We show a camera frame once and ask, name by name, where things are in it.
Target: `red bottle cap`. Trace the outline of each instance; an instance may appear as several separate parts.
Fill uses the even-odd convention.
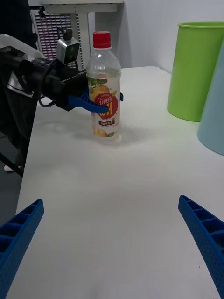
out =
[[[93,47],[105,49],[111,47],[111,33],[108,31],[98,31],[93,33]]]

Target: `clear plastic bottle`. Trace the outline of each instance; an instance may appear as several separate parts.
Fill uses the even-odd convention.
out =
[[[104,141],[119,137],[120,122],[120,63],[111,52],[110,32],[93,34],[95,54],[87,65],[90,99],[109,107],[107,113],[92,113],[93,133]]]

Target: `plastic bucket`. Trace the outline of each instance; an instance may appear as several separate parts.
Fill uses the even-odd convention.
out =
[[[168,111],[200,121],[224,36],[224,22],[179,24]]]
[[[209,149],[224,155],[224,41],[197,132]]]

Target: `green bucket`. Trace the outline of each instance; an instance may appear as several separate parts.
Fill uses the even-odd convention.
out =
[[[168,111],[200,121],[224,37],[224,22],[179,24]]]

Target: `white wall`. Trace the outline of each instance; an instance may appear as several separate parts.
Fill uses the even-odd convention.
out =
[[[177,24],[188,21],[224,21],[224,0],[125,0],[118,13],[96,14],[96,30],[112,31],[122,67],[171,72]]]

